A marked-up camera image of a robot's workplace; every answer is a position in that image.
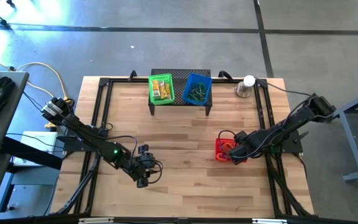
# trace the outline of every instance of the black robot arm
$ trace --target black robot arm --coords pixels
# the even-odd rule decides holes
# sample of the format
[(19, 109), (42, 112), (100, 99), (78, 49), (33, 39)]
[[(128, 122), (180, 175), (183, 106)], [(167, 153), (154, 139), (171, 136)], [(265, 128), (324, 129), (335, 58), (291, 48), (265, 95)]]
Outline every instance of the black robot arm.
[(104, 137), (98, 128), (82, 123), (74, 115), (72, 106), (63, 99), (54, 97), (41, 110), (45, 119), (53, 123), (60, 123), (76, 134), (75, 136), (59, 138), (65, 143), (65, 150), (97, 152), (115, 169), (121, 168), (132, 180), (137, 181), (139, 188), (148, 186), (147, 178), (150, 177), (150, 174), (155, 173), (150, 168), (158, 165), (153, 154), (147, 152), (149, 150), (148, 145), (140, 146), (139, 156), (134, 157), (134, 152), (131, 153), (122, 144), (107, 141), (118, 137)]
[(244, 131), (237, 133), (234, 139), (238, 145), (228, 153), (233, 163), (237, 165), (241, 161), (270, 148), (270, 146), (280, 145), (289, 137), (290, 133), (310, 121), (320, 123), (330, 121), (335, 111), (335, 107), (330, 105), (325, 97), (316, 94), (313, 94), (299, 106), (301, 108), (298, 111), (292, 111), (286, 119), (271, 128), (261, 129), (250, 134), (246, 134)]

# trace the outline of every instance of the concrete floor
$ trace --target concrete floor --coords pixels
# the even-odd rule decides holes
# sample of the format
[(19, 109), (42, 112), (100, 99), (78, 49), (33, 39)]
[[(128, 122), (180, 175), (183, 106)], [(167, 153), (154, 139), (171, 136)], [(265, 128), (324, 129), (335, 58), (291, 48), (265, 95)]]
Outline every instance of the concrete floor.
[[(17, 9), (0, 1), (0, 15), (8, 22), (92, 27), (207, 27), (256, 29), (252, 0), (14, 0)], [(356, 0), (260, 0), (266, 29), (358, 30)], [(358, 96), (358, 35), (267, 35), (274, 77), (286, 88), (324, 95), (337, 107)], [(75, 100), (84, 75), (148, 75), (151, 68), (208, 68), (213, 76), (226, 70), (235, 77), (266, 77), (259, 34), (195, 34), (148, 32), (50, 32), (0, 30), (0, 62), (18, 67), (44, 62), (62, 74)], [(42, 67), (27, 70), (30, 80), (62, 95), (58, 80)], [(31, 87), (38, 102), (48, 95)], [(290, 105), (303, 99), (288, 95)], [(26, 98), (21, 100), (10, 132), (42, 131), (45, 120)], [(357, 118), (351, 122), (358, 127)], [(342, 124), (307, 124), (302, 140), (308, 183), (316, 214), (358, 221), (358, 181), (345, 184), (342, 175), (357, 170)], [(39, 168), (32, 174), (49, 177), (31, 186), (34, 195), (18, 210), (0, 218), (42, 215), (31, 209), (33, 198), (44, 208), (57, 176)]]

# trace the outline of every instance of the red toy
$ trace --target red toy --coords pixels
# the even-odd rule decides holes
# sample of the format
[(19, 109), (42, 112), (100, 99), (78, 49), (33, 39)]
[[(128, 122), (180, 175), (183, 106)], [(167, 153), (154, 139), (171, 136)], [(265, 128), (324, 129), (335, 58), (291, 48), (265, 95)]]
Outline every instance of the red toy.
[(236, 142), (234, 139), (223, 139), (221, 138), (221, 143), (219, 143), (219, 139), (215, 140), (215, 160), (221, 162), (231, 161), (230, 158), (224, 153), (224, 151), (229, 151), (230, 149), (236, 146)]

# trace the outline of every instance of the wooden table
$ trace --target wooden table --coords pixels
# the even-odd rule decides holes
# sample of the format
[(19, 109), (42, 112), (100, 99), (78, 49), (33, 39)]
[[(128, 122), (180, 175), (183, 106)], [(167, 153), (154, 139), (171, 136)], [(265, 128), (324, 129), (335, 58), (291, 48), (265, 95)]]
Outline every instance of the wooden table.
[[(99, 78), (83, 79), (76, 115), (85, 124), (91, 123)], [(281, 78), (269, 78), (268, 82), (285, 87)], [(135, 182), (123, 171), (102, 161), (92, 216), (273, 217), (263, 157), (249, 159), (238, 166), (214, 160), (215, 139), (220, 130), (250, 133), (260, 129), (255, 97), (239, 98), (234, 87), (235, 84), (213, 84), (214, 106), (209, 116), (205, 116), (204, 107), (192, 106), (156, 107), (155, 116), (152, 116), (147, 106), (148, 84), (115, 83), (108, 114), (108, 122), (114, 128), (109, 135), (130, 134), (139, 144), (148, 144), (150, 152), (163, 162), (164, 170), (159, 182), (137, 189)], [(290, 112), (287, 94), (272, 87), (269, 87), (269, 93), (277, 122)], [(222, 138), (232, 136), (224, 134)], [(122, 139), (121, 143), (128, 149), (134, 147), (130, 139)], [(63, 161), (52, 212), (61, 208), (76, 189), (83, 156), (83, 152), (75, 152)], [(294, 155), (284, 154), (283, 164), (288, 187), (305, 209), (313, 213), (301, 162)], [(85, 189), (85, 198), (87, 194), (88, 189)], [(278, 192), (278, 196), (284, 211), (282, 193)]]

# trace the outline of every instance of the black cable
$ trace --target black cable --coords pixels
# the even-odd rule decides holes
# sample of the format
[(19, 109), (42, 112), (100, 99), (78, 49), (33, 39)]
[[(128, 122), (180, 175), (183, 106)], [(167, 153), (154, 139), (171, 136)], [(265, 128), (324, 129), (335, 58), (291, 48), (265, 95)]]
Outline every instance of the black cable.
[[(61, 118), (65, 119), (67, 122), (69, 122), (71, 125), (75, 126), (76, 128), (78, 129), (81, 129), (80, 127), (78, 127), (75, 123), (71, 122), (69, 119), (66, 119), (66, 117), (64, 115), (62, 115), (59, 111), (53, 109), (52, 107), (50, 107), (50, 109), (55, 112), (57, 115), (59, 115)], [(115, 136), (115, 137), (109, 137), (109, 138), (104, 138), (104, 137), (101, 137), (101, 136), (97, 136), (93, 133), (90, 133), (88, 131), (85, 131), (84, 132), (86, 134), (89, 134), (90, 136), (94, 137), (94, 138), (98, 138), (98, 139), (103, 139), (103, 140), (110, 140), (110, 139), (117, 139), (117, 138), (132, 138), (134, 141), (135, 141), (135, 145), (137, 144), (137, 140), (134, 136), (130, 136), (130, 135), (123, 135), (123, 136)]]
[(55, 190), (56, 190), (57, 180), (58, 180), (58, 179), (59, 179), (59, 176), (56, 178), (55, 184), (53, 185), (52, 194), (50, 195), (50, 199), (49, 199), (49, 202), (48, 202), (47, 209), (45, 209), (44, 216), (47, 214), (48, 209), (49, 209), (49, 207), (50, 207), (50, 204), (51, 204), (51, 202), (52, 202), (53, 195), (55, 194)]
[(156, 163), (157, 165), (158, 165), (158, 167), (160, 168), (160, 175), (159, 175), (159, 177), (157, 178), (157, 180), (155, 180), (155, 181), (151, 181), (151, 182), (149, 182), (149, 184), (155, 184), (155, 183), (157, 183), (160, 179), (161, 179), (161, 176), (162, 176), (162, 167), (161, 167), (161, 165), (159, 164), (159, 163)]
[(232, 133), (234, 135), (234, 137), (236, 136), (236, 134), (234, 132), (230, 131), (230, 130), (222, 130), (222, 131), (219, 132), (219, 134), (218, 134), (218, 143), (219, 143), (219, 146), (221, 147), (222, 151), (223, 151), (223, 145), (221, 143), (221, 134), (223, 132), (229, 132), (229, 133)]
[(60, 147), (60, 146), (56, 146), (56, 145), (50, 145), (50, 144), (47, 144), (39, 139), (37, 139), (36, 137), (32, 137), (32, 136), (28, 136), (28, 135), (25, 135), (25, 134), (17, 134), (17, 133), (6, 133), (6, 135), (20, 135), (20, 136), (25, 136), (27, 138), (32, 138), (32, 139), (36, 139), (37, 141), (41, 142), (42, 144), (46, 145), (46, 146), (52, 146), (52, 147), (57, 147), (57, 148), (60, 148), (60, 149), (63, 149), (63, 147)]
[[(150, 162), (150, 161), (153, 161), (153, 160), (150, 160), (150, 159), (145, 159), (145, 160), (139, 160), (138, 162), (142, 163), (142, 162)], [(153, 170), (151, 169), (150, 167), (148, 167), (146, 164), (143, 164), (144, 166), (146, 166), (149, 170), (155, 172), (155, 173), (158, 173), (158, 172), (161, 172), (161, 170)]]
[[(312, 96), (312, 97), (309, 97), (305, 100), (303, 100), (301, 103), (299, 103), (298, 105), (295, 106), (295, 108), (293, 108), (290, 113), (288, 114), (288, 116), (285, 118), (282, 126), (284, 126), (289, 117), (295, 112), (295, 110), (300, 107), (302, 104), (306, 103), (308, 100), (312, 100), (313, 98), (316, 98), (317, 96)], [(266, 136), (266, 138), (262, 141), (262, 143), (260, 143), (260, 145), (258, 146), (258, 148), (256, 150), (254, 150), (253, 152), (251, 152), (250, 154), (246, 155), (246, 156), (232, 156), (233, 158), (236, 158), (236, 159), (245, 159), (245, 158), (248, 158), (249, 156), (253, 155), (255, 152), (257, 152), (262, 146), (263, 144), (265, 143), (265, 141), (274, 133), (276, 132), (277, 130), (280, 130), (280, 128), (277, 128), (276, 130), (272, 131), (269, 135)]]
[(296, 154), (296, 153), (293, 153), (293, 155), (294, 156), (296, 156), (300, 161), (301, 161), (301, 163), (302, 163), (302, 165), (303, 165), (303, 169), (305, 170), (305, 176), (306, 176), (306, 179), (308, 179), (308, 173), (307, 173), (307, 171), (306, 171), (306, 165), (305, 165), (305, 162), (303, 162), (303, 159), (298, 155), (298, 154)]
[(56, 125), (56, 128), (58, 128), (63, 135), (65, 134), (59, 125)]
[(282, 89), (282, 88), (280, 88), (280, 87), (278, 87), (278, 86), (275, 86), (275, 85), (273, 85), (273, 84), (271, 84), (271, 83), (265, 82), (265, 81), (263, 81), (263, 80), (261, 80), (261, 79), (259, 79), (259, 78), (256, 78), (256, 77), (255, 77), (255, 79), (256, 79), (256, 80), (259, 80), (259, 81), (261, 81), (261, 82), (263, 82), (263, 83), (266, 83), (266, 84), (268, 84), (268, 85), (271, 85), (272, 87), (274, 87), (274, 88), (276, 88), (276, 89), (278, 89), (278, 90), (287, 92), (287, 93), (296, 93), (296, 94), (301, 94), (301, 95), (306, 95), (306, 96), (312, 96), (312, 95), (309, 94), (309, 93), (303, 93), (303, 92), (291, 91), (291, 90), (284, 90), (284, 89)]
[(34, 99), (34, 101), (32, 101), (31, 99), (31, 97), (28, 95), (28, 94), (26, 94), (25, 92), (23, 92), (23, 94), (24, 94), (24, 96), (25, 97), (27, 97), (27, 99), (29, 99), (29, 101), (35, 106), (35, 108), (37, 109), (37, 110), (39, 110), (39, 111), (41, 111), (41, 109), (42, 109), (42, 107), (41, 108), (39, 108), (37, 105), (35, 105), (35, 103), (34, 102), (36, 102)]
[(153, 158), (151, 158), (150, 156), (146, 155), (147, 158), (149, 158), (151, 161), (154, 161), (155, 163), (160, 163), (161, 166), (162, 166), (162, 169), (164, 169), (164, 165), (162, 164), (162, 162), (158, 161), (158, 160), (155, 160)]
[(111, 131), (112, 130), (112, 124), (111, 123), (106, 123), (109, 124), (111, 126), (111, 128), (106, 128), (105, 130), (101, 131), (99, 134), (105, 132), (105, 131)]
[(26, 92), (23, 92), (23, 94), (25, 94), (28, 98), (30, 98), (34, 103), (36, 103), (38, 106), (40, 106), (41, 108), (42, 108), (42, 106), (41, 106), (41, 104), (39, 104), (34, 98), (32, 98), (31, 96), (29, 96)]

